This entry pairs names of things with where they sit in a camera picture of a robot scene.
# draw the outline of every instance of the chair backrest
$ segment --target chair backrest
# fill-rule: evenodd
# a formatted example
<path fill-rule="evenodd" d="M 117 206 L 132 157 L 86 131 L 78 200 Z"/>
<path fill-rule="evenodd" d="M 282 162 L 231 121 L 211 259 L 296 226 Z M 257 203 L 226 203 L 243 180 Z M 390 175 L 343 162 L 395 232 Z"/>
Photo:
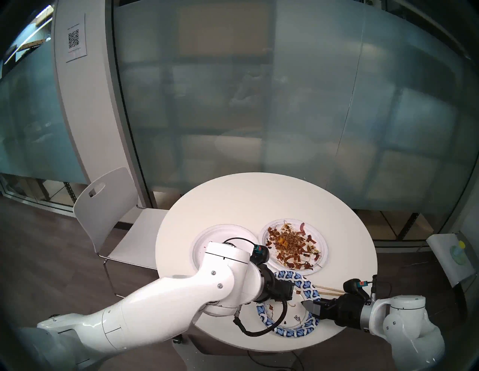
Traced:
<path fill-rule="evenodd" d="M 138 193 L 126 168 L 99 177 L 78 197 L 73 213 L 98 253 L 115 224 L 138 202 Z"/>

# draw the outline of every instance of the wall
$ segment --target wall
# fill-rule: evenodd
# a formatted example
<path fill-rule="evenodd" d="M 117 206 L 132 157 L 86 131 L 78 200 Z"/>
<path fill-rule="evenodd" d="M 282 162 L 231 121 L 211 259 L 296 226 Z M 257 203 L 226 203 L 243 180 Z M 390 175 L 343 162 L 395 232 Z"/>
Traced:
<path fill-rule="evenodd" d="M 53 75 L 52 42 L 0 81 L 0 173 L 85 183 Z"/>
<path fill-rule="evenodd" d="M 67 126 L 88 176 L 87 181 L 124 166 L 129 169 L 140 190 L 130 154 L 124 149 L 125 138 L 117 120 L 118 107 L 111 94 L 105 9 L 105 0 L 58 1 L 52 34 L 59 94 Z M 66 30 L 83 14 L 88 55 L 67 63 Z M 143 195 L 140 195 L 140 203 L 145 205 Z M 132 211 L 122 220 L 134 221 L 136 214 Z"/>
<path fill-rule="evenodd" d="M 479 80 L 404 19 L 351 0 L 140 0 L 114 22 L 150 190 L 266 171 L 354 209 L 433 215 L 435 229 L 462 194 Z"/>
<path fill-rule="evenodd" d="M 467 214 L 460 226 L 460 231 L 466 236 L 479 257 L 479 182 L 476 182 L 464 211 Z"/>

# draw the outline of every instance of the chopsticks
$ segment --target chopsticks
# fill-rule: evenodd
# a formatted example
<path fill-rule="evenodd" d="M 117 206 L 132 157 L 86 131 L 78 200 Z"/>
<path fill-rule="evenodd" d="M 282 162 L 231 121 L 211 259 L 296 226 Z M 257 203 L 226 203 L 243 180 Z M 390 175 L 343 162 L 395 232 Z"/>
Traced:
<path fill-rule="evenodd" d="M 340 293 L 338 292 L 323 292 L 323 291 L 318 291 L 319 295 L 329 295 L 329 296 L 341 296 Z"/>
<path fill-rule="evenodd" d="M 345 293 L 343 290 L 332 289 L 331 287 L 326 287 L 326 286 L 313 285 L 313 287 L 315 289 L 324 289 L 324 290 L 333 291 L 333 292 L 318 291 L 318 294 L 320 295 L 341 296 Z"/>

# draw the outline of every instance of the chair seat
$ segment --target chair seat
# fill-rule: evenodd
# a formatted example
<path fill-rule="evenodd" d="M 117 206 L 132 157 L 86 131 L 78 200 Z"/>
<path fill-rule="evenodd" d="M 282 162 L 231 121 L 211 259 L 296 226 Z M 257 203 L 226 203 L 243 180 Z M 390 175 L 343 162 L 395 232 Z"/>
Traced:
<path fill-rule="evenodd" d="M 108 258 L 156 269 L 156 237 L 167 212 L 160 209 L 143 210 Z"/>

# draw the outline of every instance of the qr code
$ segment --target qr code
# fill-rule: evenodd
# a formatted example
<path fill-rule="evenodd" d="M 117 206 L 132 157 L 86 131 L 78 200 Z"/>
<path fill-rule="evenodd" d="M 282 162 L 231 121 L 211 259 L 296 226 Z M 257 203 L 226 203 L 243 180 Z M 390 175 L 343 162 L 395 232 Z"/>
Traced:
<path fill-rule="evenodd" d="M 68 48 L 71 49 L 74 46 L 78 46 L 79 44 L 80 44 L 80 41 L 78 38 L 78 30 L 70 32 L 68 34 Z"/>

